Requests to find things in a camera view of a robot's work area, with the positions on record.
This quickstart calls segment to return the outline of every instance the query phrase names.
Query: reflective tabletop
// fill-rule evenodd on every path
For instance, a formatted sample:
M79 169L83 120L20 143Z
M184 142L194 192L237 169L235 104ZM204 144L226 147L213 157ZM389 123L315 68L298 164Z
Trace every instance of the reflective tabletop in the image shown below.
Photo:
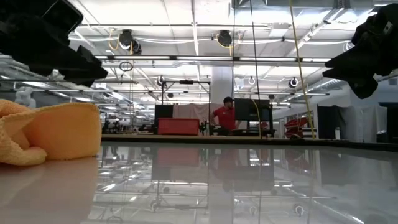
M398 154L103 142L96 158L0 165L0 221L396 223Z

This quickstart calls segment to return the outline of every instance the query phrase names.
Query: computer screen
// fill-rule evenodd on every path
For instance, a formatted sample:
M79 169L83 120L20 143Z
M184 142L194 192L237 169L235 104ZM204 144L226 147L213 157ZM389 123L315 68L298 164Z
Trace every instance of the computer screen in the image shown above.
M254 100L259 108L261 121L269 121L271 107L269 100ZM235 120L258 121L257 108L252 99L235 98Z

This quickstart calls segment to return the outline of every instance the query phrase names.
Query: red box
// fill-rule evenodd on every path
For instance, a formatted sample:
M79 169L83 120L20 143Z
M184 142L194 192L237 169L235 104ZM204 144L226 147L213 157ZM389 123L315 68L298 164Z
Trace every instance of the red box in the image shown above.
M157 134L198 135L199 119L159 118Z

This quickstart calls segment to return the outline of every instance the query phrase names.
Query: yellow cloth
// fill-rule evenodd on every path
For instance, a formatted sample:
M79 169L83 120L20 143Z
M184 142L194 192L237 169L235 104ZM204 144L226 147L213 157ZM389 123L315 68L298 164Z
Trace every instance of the yellow cloth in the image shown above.
M95 156L101 145L100 112L89 103L29 109L0 100L0 162L29 166L47 159Z

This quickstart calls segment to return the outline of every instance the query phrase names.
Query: cap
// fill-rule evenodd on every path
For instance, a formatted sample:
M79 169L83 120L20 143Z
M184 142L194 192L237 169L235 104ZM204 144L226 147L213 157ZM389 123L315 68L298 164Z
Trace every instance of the cap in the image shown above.
M234 99L232 99L231 97L227 96L226 98L224 98L224 103L228 103L228 102L233 102Z

